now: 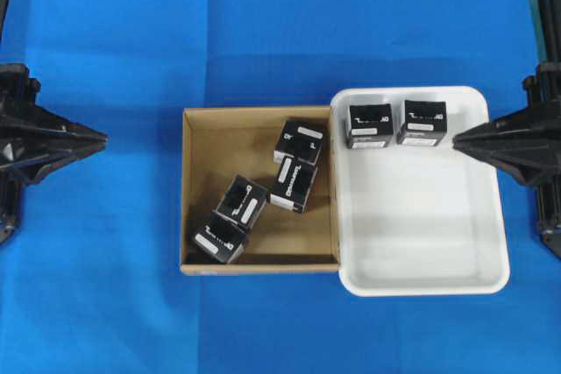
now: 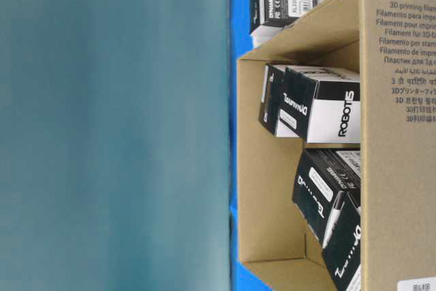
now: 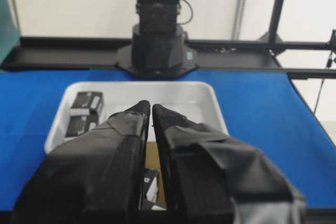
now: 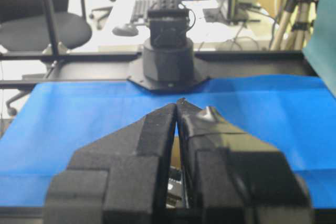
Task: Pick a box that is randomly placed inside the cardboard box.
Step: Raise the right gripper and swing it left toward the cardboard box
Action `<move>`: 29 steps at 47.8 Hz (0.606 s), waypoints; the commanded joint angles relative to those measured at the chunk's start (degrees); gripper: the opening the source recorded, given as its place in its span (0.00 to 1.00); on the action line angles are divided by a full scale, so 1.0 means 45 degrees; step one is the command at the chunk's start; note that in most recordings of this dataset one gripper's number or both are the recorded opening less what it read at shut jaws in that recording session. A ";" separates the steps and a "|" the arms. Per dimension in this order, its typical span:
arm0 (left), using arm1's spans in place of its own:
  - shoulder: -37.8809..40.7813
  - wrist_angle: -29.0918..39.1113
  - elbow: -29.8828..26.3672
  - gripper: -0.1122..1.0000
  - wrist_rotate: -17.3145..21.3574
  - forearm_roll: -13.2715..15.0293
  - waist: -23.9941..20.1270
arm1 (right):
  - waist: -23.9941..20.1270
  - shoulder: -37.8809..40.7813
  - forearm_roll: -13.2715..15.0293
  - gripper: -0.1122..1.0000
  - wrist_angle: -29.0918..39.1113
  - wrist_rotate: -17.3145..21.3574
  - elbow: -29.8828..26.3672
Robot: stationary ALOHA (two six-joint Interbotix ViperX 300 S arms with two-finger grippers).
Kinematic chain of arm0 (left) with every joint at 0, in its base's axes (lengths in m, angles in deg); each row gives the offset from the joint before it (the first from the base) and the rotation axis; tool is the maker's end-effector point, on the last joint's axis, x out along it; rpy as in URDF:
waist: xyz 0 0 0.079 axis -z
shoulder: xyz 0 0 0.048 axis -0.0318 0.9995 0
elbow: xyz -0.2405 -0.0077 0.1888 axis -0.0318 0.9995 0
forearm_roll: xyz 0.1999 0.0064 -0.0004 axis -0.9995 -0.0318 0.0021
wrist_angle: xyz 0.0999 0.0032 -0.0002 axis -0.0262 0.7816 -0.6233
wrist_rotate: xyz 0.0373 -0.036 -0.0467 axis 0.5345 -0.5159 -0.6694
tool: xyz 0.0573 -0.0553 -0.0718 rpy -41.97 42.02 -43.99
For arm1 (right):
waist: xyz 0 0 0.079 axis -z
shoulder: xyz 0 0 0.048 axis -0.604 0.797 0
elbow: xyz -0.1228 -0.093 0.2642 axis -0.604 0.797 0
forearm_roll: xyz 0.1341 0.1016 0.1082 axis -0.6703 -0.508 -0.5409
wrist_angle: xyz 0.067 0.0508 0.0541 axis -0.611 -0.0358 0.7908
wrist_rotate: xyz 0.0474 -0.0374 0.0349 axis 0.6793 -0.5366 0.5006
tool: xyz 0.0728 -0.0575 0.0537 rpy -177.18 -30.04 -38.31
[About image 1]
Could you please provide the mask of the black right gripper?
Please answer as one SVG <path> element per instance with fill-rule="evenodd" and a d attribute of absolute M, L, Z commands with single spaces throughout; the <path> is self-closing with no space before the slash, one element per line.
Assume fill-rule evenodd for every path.
<path fill-rule="evenodd" d="M 523 80 L 522 87 L 527 95 L 528 107 L 460 132 L 452 139 L 453 149 L 508 173 L 522 186 L 538 186 L 560 174 L 560 63 L 541 63 L 536 67 L 535 75 Z M 532 138 L 547 147 L 547 154 L 538 159 L 538 167 L 533 173 L 527 166 L 511 159 L 462 144 L 527 141 Z"/>

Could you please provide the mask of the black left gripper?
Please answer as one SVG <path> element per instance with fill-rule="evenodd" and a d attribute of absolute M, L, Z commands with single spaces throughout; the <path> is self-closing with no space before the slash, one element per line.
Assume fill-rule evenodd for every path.
<path fill-rule="evenodd" d="M 108 136 L 36 104 L 38 80 L 24 64 L 1 66 L 1 172 L 22 184 L 39 184 L 47 175 L 105 149 Z M 66 150 L 63 136 L 94 142 Z"/>

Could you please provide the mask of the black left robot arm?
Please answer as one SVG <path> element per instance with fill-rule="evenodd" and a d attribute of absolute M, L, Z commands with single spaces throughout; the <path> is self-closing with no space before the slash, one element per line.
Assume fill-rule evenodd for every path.
<path fill-rule="evenodd" d="M 24 192 L 105 149 L 108 136 L 36 103 L 39 80 L 23 63 L 1 66 L 1 242 L 19 228 Z"/>

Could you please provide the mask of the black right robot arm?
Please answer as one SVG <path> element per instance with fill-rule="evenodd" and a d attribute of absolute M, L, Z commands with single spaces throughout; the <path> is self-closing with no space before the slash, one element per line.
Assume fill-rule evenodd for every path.
<path fill-rule="evenodd" d="M 541 243 L 560 256 L 560 0 L 537 0 L 547 60 L 522 81 L 528 106 L 452 139 L 453 148 L 536 190 Z"/>

